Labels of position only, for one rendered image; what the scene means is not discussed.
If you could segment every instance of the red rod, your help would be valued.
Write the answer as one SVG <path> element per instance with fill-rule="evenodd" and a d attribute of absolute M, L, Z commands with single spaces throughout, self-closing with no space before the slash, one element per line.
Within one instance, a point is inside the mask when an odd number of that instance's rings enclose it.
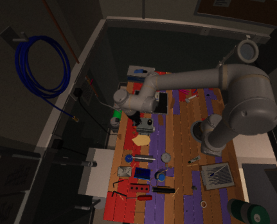
<path fill-rule="evenodd" d="M 57 23 L 57 20 L 55 19 L 54 15 L 52 14 L 52 11 L 50 10 L 47 2 L 45 0 L 42 0 L 43 4 L 45 5 L 47 11 L 49 12 L 53 22 L 55 23 L 55 26 L 57 26 L 57 29 L 59 30 L 60 34 L 62 35 L 62 38 L 64 39 L 64 41 L 67 44 L 67 47 L 70 49 L 70 52 L 72 53 L 73 57 L 75 58 L 76 62 L 79 64 L 79 60 L 77 59 L 76 55 L 74 54 L 74 51 L 72 50 L 72 47 L 70 46 L 70 44 L 68 43 L 64 33 L 62 32 L 62 29 L 60 28 L 60 26 Z"/>

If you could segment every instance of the black cable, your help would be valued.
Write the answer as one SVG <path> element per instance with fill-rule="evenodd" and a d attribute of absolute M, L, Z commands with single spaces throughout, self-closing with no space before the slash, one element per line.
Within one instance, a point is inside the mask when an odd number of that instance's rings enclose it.
<path fill-rule="evenodd" d="M 80 97 L 78 98 L 79 104 L 81 105 L 81 107 L 85 110 L 85 112 L 108 134 L 108 135 L 112 135 L 110 133 L 108 133 L 104 127 L 101 126 L 101 124 L 99 124 L 96 119 L 93 118 L 93 116 L 84 108 L 84 106 L 82 105 L 81 101 L 80 101 Z"/>
<path fill-rule="evenodd" d="M 67 150 L 70 150 L 70 151 L 73 151 L 74 153 L 78 153 L 78 154 L 82 154 L 82 155 L 84 155 L 84 156 L 87 156 L 87 155 L 84 154 L 84 153 L 79 153 L 78 151 L 75 151 L 75 150 L 72 150 L 72 149 L 67 149 Z"/>

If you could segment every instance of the hose connector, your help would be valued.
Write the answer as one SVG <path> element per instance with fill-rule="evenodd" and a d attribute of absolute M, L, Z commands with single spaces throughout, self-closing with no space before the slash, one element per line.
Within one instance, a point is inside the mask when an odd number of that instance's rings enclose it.
<path fill-rule="evenodd" d="M 76 122 L 79 122 L 79 119 L 76 116 L 74 116 L 72 119 Z"/>

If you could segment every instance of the bulletin board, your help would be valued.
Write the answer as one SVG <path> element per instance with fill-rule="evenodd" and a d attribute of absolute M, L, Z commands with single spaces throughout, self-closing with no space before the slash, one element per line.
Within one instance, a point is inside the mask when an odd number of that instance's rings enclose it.
<path fill-rule="evenodd" d="M 277 27 L 277 0 L 199 0 L 195 15 Z"/>

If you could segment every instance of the green cylinder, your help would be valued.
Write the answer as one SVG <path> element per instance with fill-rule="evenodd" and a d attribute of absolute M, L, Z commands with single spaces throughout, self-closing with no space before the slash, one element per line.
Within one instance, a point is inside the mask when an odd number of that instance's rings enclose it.
<path fill-rule="evenodd" d="M 121 120 L 121 110 L 120 110 L 120 112 L 118 112 L 117 110 L 114 110 L 112 117 L 116 117 Z"/>
<path fill-rule="evenodd" d="M 234 218 L 247 224 L 270 224 L 266 209 L 237 199 L 228 201 L 228 212 Z"/>

